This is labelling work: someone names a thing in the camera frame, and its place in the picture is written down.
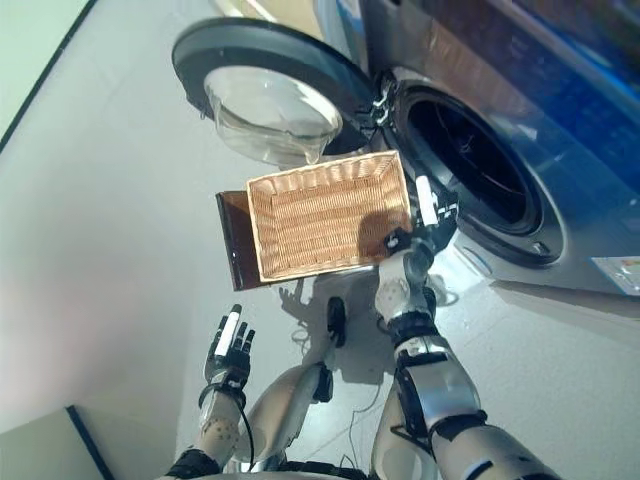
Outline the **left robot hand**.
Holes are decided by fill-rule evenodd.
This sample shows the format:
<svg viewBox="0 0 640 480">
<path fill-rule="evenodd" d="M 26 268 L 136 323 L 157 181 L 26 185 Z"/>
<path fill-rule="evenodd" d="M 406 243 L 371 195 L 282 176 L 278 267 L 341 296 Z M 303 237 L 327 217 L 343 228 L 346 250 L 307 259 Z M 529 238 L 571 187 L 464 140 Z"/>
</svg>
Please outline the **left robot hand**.
<svg viewBox="0 0 640 480">
<path fill-rule="evenodd" d="M 204 364 L 208 385 L 242 390 L 248 381 L 255 330 L 241 316 L 242 306 L 234 304 L 219 323 Z"/>
</svg>

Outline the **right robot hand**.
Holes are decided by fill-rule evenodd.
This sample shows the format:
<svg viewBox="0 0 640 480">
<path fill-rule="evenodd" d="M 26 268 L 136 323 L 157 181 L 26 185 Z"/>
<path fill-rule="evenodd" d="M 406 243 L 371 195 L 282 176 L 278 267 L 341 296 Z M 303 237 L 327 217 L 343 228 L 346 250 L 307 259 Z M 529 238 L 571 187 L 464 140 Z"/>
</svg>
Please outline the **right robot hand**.
<svg viewBox="0 0 640 480">
<path fill-rule="evenodd" d="M 426 175 L 418 176 L 414 185 L 417 195 L 414 235 L 436 255 L 448 247 L 458 230 L 458 195 L 449 190 L 437 193 Z"/>
</svg>

